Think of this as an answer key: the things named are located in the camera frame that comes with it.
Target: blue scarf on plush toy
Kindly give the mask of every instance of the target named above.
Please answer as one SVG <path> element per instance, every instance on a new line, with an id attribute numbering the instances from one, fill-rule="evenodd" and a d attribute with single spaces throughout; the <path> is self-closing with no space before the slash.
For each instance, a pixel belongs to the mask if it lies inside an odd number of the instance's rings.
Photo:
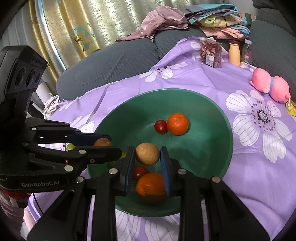
<path id="1" fill-rule="evenodd" d="M 270 95 L 273 85 L 274 85 L 274 78 L 273 78 L 273 77 L 270 77 L 270 86 L 269 86 L 270 91 L 269 91 L 268 93 L 266 93 L 266 94 L 263 93 L 263 95 L 264 95 L 265 97 L 267 97 L 267 96 Z"/>

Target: pink cloth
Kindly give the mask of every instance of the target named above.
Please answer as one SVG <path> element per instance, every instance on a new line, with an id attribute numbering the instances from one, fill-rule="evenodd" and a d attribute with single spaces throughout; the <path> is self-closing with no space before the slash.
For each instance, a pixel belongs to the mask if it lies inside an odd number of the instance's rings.
<path id="1" fill-rule="evenodd" d="M 126 37 L 120 37 L 116 42 L 141 38 L 150 38 L 151 41 L 154 41 L 155 30 L 186 28 L 188 28 L 188 24 L 185 13 L 177 8 L 158 6 L 145 17 L 141 24 L 141 30 Z"/>
<path id="2" fill-rule="evenodd" d="M 201 31 L 205 33 L 207 37 L 214 36 L 217 39 L 245 39 L 246 37 L 236 29 L 229 27 L 202 27 L 200 26 Z"/>

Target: mandarin orange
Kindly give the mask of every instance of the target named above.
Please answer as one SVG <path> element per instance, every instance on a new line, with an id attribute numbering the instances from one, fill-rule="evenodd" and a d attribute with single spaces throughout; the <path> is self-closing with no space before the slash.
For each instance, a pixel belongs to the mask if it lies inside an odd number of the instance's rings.
<path id="1" fill-rule="evenodd" d="M 167 127 L 170 133 L 180 136 L 188 130 L 189 120 L 182 113 L 174 113 L 168 118 Z"/>
<path id="2" fill-rule="evenodd" d="M 159 203 L 165 200 L 167 194 L 163 176 L 159 173 L 148 173 L 142 176 L 136 185 L 136 192 L 147 203 Z"/>

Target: folded towel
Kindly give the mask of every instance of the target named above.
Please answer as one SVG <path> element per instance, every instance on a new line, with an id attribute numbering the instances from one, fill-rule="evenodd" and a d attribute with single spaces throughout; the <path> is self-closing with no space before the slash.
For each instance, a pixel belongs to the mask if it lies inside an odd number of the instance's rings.
<path id="1" fill-rule="evenodd" d="M 246 37 L 239 31 L 230 27 L 202 27 L 201 31 L 205 33 L 207 37 L 214 36 L 217 39 L 245 39 Z"/>
<path id="2" fill-rule="evenodd" d="M 189 19 L 189 23 L 193 24 L 211 15 L 220 17 L 237 13 L 238 9 L 234 4 L 198 4 L 184 6 L 181 8 L 181 11 L 184 12 L 185 17 Z"/>
<path id="3" fill-rule="evenodd" d="M 231 25 L 229 27 L 232 28 L 232 29 L 240 31 L 246 37 L 250 36 L 250 30 L 246 26 L 243 26 L 243 25 L 240 25 L 240 24 L 234 24 L 234 25 Z"/>
<path id="4" fill-rule="evenodd" d="M 248 22 L 247 22 L 247 20 L 245 18 L 240 17 L 238 14 L 233 14 L 232 16 L 234 16 L 235 18 L 237 18 L 238 20 L 241 21 L 238 24 L 243 25 L 243 26 L 247 26 Z"/>
<path id="5" fill-rule="evenodd" d="M 234 24 L 240 24 L 241 19 L 239 17 L 234 15 L 228 15 L 228 16 L 221 16 L 221 17 L 215 17 L 213 15 L 204 18 L 200 21 L 196 21 L 195 24 L 198 26 L 203 27 L 227 27 Z"/>
<path id="6" fill-rule="evenodd" d="M 249 13 L 236 13 L 235 16 L 239 17 L 240 19 L 243 19 L 245 21 L 245 24 L 240 23 L 241 25 L 244 25 L 248 28 L 251 27 L 251 24 L 253 21 L 256 20 L 256 16 L 249 14 Z"/>

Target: plastic package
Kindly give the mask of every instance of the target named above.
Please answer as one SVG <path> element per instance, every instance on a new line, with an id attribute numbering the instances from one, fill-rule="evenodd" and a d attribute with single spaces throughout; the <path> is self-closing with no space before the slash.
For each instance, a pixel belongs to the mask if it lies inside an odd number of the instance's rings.
<path id="1" fill-rule="evenodd" d="M 286 103 L 286 109 L 288 114 L 296 117 L 296 104 L 291 99 Z"/>
<path id="2" fill-rule="evenodd" d="M 221 67 L 222 44 L 216 41 L 203 40 L 200 45 L 200 60 L 214 68 Z"/>

